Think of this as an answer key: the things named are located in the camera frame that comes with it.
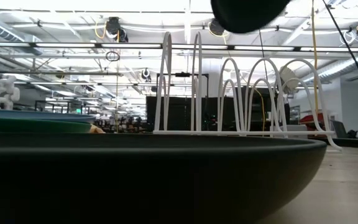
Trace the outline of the dark office chair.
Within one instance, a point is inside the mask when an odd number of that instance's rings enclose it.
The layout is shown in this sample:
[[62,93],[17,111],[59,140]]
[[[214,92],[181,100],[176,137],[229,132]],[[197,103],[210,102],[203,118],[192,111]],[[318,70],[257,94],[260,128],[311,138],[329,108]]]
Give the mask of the dark office chair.
[[358,131],[352,129],[350,131],[346,131],[344,124],[340,121],[331,120],[331,123],[337,138],[357,139]]

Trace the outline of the white wire dish rack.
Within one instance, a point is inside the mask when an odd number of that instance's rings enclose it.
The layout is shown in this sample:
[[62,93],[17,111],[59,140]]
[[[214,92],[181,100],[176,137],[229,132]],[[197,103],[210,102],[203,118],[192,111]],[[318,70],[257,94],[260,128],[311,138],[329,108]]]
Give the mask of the white wire dish rack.
[[[153,134],[184,134],[184,135],[210,135],[210,136],[217,136],[217,135],[235,135],[235,136],[269,136],[269,137],[277,137],[281,136],[284,138],[289,138],[290,136],[308,136],[308,135],[324,135],[326,136],[329,145],[335,148],[337,151],[342,152],[342,147],[338,146],[332,137],[334,131],[332,131],[328,124],[328,113],[324,101],[323,96],[323,89],[322,84],[319,78],[314,81],[314,85],[316,86],[314,89],[318,88],[318,91],[314,93],[314,103],[312,102],[310,90],[308,85],[301,79],[294,77],[290,78],[287,81],[282,83],[282,75],[284,74],[284,68],[287,68],[289,64],[293,62],[303,62],[307,65],[311,72],[314,73],[316,77],[318,74],[316,72],[315,67],[309,63],[307,60],[304,59],[293,59],[286,63],[280,70],[278,70],[277,66],[274,64],[272,60],[269,58],[261,58],[259,59],[254,66],[252,67],[248,81],[245,85],[245,97],[242,97],[241,93],[241,76],[240,72],[238,71],[238,66],[236,61],[229,57],[227,58],[223,66],[221,68],[221,73],[218,82],[218,127],[217,131],[202,131],[202,120],[201,120],[201,104],[202,104],[202,93],[203,93],[203,84],[201,78],[195,78],[194,68],[191,74],[191,121],[190,121],[190,131],[169,131],[168,130],[168,117],[169,117],[169,102],[170,102],[170,87],[171,87],[171,76],[172,76],[172,35],[170,32],[166,32],[162,42],[162,60],[160,71],[164,72],[164,69],[167,69],[168,78],[164,78],[163,75],[160,75],[158,78],[157,84],[157,104],[155,109],[155,122],[154,122],[154,131]],[[228,79],[223,82],[223,71],[226,67],[226,64],[231,62],[235,68],[236,73],[236,84],[231,80]],[[254,70],[261,62],[267,62],[271,65],[274,70],[275,75],[275,82],[271,85],[269,80],[266,78],[260,78],[256,80],[253,85],[251,84],[251,78],[254,73]],[[270,129],[269,131],[251,131],[251,114],[252,114],[252,97],[254,95],[254,91],[257,89],[257,85],[260,82],[264,82],[268,91],[269,97],[271,102],[271,121],[270,121]],[[290,82],[295,82],[295,84],[300,84],[304,90],[306,91],[307,100],[309,102],[313,122],[317,128],[317,131],[289,131],[288,125],[286,121],[285,109],[284,109],[284,88]],[[223,131],[223,106],[224,106],[224,94],[226,91],[227,86],[230,85],[233,91],[233,98],[234,98],[234,116],[235,116],[235,125],[236,131]],[[323,112],[323,121],[325,125],[325,129],[321,127],[318,123],[318,115],[316,111],[318,106],[318,101],[320,102],[320,107]],[[163,103],[163,129],[160,129],[160,122],[161,122],[161,110],[162,110],[162,103]]]

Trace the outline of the black cabinet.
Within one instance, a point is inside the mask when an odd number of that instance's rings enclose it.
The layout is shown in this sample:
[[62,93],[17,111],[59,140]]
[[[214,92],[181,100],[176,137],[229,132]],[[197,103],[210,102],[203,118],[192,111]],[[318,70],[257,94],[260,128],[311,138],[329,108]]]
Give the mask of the black cabinet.
[[[251,125],[252,131],[268,131],[270,129],[271,100],[266,94],[255,95],[252,99]],[[146,115],[149,129],[154,130],[157,98],[146,98]],[[218,128],[217,98],[203,98],[201,129],[215,131]],[[171,97],[168,109],[167,129],[174,131],[189,131],[191,128],[191,99]],[[223,131],[235,131],[234,98],[225,97],[223,107]]]

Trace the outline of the red object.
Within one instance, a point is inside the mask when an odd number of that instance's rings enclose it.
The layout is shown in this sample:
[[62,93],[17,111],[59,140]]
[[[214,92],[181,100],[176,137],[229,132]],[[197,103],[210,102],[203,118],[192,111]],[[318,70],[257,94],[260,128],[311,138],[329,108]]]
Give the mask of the red object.
[[[325,130],[324,118],[322,113],[317,114],[317,122],[322,130]],[[312,115],[306,115],[300,119],[300,124],[305,125],[308,131],[317,131],[317,126],[314,123]]]

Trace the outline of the white box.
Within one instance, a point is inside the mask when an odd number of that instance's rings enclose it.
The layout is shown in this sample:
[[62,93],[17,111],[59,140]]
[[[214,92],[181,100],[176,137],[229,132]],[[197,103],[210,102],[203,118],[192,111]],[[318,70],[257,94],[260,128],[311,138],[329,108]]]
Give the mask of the white box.
[[[307,127],[304,124],[288,124],[287,125],[288,131],[307,131]],[[300,138],[300,139],[307,139],[308,136],[306,134],[296,134],[296,135],[288,135],[289,138]]]

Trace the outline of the blue round plate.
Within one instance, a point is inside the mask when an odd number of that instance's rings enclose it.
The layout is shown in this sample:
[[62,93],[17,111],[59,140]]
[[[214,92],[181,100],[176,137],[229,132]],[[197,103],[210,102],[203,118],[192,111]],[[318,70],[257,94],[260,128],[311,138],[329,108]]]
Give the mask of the blue round plate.
[[0,118],[10,119],[36,119],[51,121],[67,121],[76,123],[93,123],[95,116],[87,114],[63,114],[48,113],[39,111],[16,111],[16,110],[0,110]]

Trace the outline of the dark green round plate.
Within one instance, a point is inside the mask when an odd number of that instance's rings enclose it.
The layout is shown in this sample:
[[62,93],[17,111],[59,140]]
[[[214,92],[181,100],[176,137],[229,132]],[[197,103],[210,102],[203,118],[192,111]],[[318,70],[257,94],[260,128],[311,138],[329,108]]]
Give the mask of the dark green round plate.
[[271,23],[291,0],[210,0],[214,18],[229,32],[245,34]]
[[325,153],[307,139],[0,133],[0,224],[250,224]]

